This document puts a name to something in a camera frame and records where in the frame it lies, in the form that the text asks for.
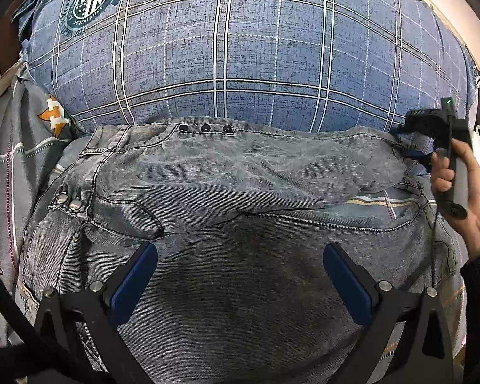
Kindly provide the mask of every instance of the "finger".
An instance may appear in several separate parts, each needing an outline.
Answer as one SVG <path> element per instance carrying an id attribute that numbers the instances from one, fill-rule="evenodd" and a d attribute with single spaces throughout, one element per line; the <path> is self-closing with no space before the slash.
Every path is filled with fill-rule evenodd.
<path id="1" fill-rule="evenodd" d="M 473 155 L 469 144 L 452 139 L 452 147 L 457 155 L 466 163 L 467 179 L 469 183 L 469 196 L 473 199 L 480 197 L 480 165 Z"/>
<path id="2" fill-rule="evenodd" d="M 448 157 L 440 157 L 435 151 L 432 153 L 430 162 L 432 164 L 432 169 L 448 169 L 450 166 L 450 160 Z"/>
<path id="3" fill-rule="evenodd" d="M 447 190 L 450 190 L 451 187 L 452 183 L 444 179 L 436 179 L 432 185 L 432 189 L 436 192 L 446 192 Z"/>
<path id="4" fill-rule="evenodd" d="M 431 182 L 434 182 L 436 179 L 444 179 L 447 182 L 451 182 L 455 177 L 455 171 L 451 169 L 438 169 L 432 172 L 430 175 Z"/>

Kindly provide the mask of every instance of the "metal screw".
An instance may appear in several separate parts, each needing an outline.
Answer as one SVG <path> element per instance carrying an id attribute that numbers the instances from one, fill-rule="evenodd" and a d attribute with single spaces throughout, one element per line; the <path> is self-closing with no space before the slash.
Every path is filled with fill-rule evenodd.
<path id="1" fill-rule="evenodd" d="M 57 195 L 57 197 L 55 198 L 55 202 L 58 204 L 58 205 L 62 205 L 64 202 L 66 202 L 68 200 L 68 195 L 66 195 L 65 193 L 59 193 Z"/>
<path id="2" fill-rule="evenodd" d="M 427 287 L 426 292 L 430 297 L 436 297 L 437 296 L 437 290 L 434 289 L 433 287 Z"/>
<path id="3" fill-rule="evenodd" d="M 103 289 L 103 282 L 96 280 L 95 282 L 89 284 L 89 288 L 92 292 L 99 292 L 101 289 Z"/>
<path id="4" fill-rule="evenodd" d="M 379 289 L 385 292 L 389 292 L 391 289 L 393 289 L 393 286 L 391 285 L 390 282 L 383 280 L 379 282 Z"/>
<path id="5" fill-rule="evenodd" d="M 73 199 L 70 203 L 69 203 L 69 208 L 72 210 L 72 211 L 76 211 L 78 209 L 80 209 L 82 207 L 82 201 L 79 200 L 79 199 Z"/>
<path id="6" fill-rule="evenodd" d="M 55 294 L 55 289 L 52 286 L 46 286 L 43 290 L 44 297 L 52 297 Z"/>

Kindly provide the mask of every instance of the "blue gripper pad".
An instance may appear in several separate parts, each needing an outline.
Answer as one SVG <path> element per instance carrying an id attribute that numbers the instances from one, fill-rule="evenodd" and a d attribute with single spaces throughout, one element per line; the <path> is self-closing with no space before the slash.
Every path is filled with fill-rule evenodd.
<path id="1" fill-rule="evenodd" d="M 149 243 L 110 299 L 108 320 L 113 327 L 117 328 L 130 320 L 157 265 L 158 252 Z"/>
<path id="2" fill-rule="evenodd" d="M 356 266 L 337 243 L 325 246 L 323 263 L 326 273 L 343 300 L 352 320 L 363 326 L 371 324 L 373 320 L 372 299 L 353 272 L 353 270 L 364 270 L 364 268 Z"/>

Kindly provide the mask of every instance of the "jeans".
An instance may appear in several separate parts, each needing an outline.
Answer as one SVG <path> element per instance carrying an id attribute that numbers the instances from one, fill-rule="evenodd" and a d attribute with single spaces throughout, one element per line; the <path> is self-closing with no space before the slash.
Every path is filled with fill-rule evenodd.
<path id="1" fill-rule="evenodd" d="M 323 382 L 360 333 L 322 267 L 326 244 L 377 280 L 416 292 L 431 283 L 435 203 L 403 145 L 362 127 L 309 134 L 209 117 L 99 127 L 36 206 L 16 300 L 33 322 L 44 287 L 106 280 L 152 241 L 159 265 L 119 332 L 155 382 Z M 457 348 L 465 248 L 442 218 L 436 240 Z"/>

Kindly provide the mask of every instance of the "human hand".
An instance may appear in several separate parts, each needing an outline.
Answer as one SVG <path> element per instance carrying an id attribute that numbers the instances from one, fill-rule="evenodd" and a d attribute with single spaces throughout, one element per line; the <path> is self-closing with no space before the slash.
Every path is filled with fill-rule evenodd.
<path id="1" fill-rule="evenodd" d="M 469 259 L 474 260 L 480 256 L 480 165 L 467 143 L 452 139 L 452 148 L 466 163 L 469 186 L 467 218 L 463 220 L 453 218 L 451 215 L 441 212 L 440 207 L 439 211 L 451 227 L 464 238 Z M 450 164 L 448 157 L 439 157 L 434 152 L 431 161 L 432 173 L 430 174 L 430 182 L 432 184 L 432 192 L 437 200 L 438 192 L 446 192 L 452 187 L 455 172 L 448 169 Z"/>

